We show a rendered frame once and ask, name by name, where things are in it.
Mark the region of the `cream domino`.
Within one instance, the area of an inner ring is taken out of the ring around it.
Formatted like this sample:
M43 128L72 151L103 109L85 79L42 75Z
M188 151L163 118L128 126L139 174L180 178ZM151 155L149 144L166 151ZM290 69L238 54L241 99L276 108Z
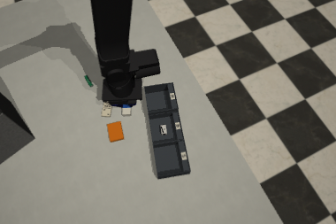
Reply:
M109 104L108 101L105 101L105 103L103 103L102 117L110 117L111 110L112 110L112 106Z

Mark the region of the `black rack of three bins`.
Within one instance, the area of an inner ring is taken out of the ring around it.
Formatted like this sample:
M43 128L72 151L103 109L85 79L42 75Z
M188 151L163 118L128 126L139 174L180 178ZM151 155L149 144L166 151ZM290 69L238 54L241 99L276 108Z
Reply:
M191 170L173 82L146 86L144 90L157 176L189 174ZM166 125L167 135L161 134L161 125Z

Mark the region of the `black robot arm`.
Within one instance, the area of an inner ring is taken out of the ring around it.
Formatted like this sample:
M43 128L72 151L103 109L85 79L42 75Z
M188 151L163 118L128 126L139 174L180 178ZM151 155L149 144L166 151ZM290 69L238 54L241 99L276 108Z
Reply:
M155 49L134 52L129 48L133 0L90 0L90 2L95 28L95 46L102 77L107 79L111 86L122 87L129 82L131 75L134 87L135 76L136 79L140 79L160 74Z

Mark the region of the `orange flat rectangular block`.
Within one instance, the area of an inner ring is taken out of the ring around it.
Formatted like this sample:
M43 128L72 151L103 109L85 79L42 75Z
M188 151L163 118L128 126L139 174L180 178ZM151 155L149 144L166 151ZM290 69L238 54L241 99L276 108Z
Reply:
M120 121L107 124L107 127L111 143L119 140L124 140L123 130Z

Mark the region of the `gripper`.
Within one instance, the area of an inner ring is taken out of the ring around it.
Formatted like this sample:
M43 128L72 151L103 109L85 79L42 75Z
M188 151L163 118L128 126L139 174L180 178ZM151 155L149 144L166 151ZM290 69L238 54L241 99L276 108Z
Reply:
M133 87L130 75L129 82L122 87L113 87L103 79L102 100L108 101L111 106L122 107L123 104L129 104L130 107L136 105L137 100L142 100L142 79L136 79Z

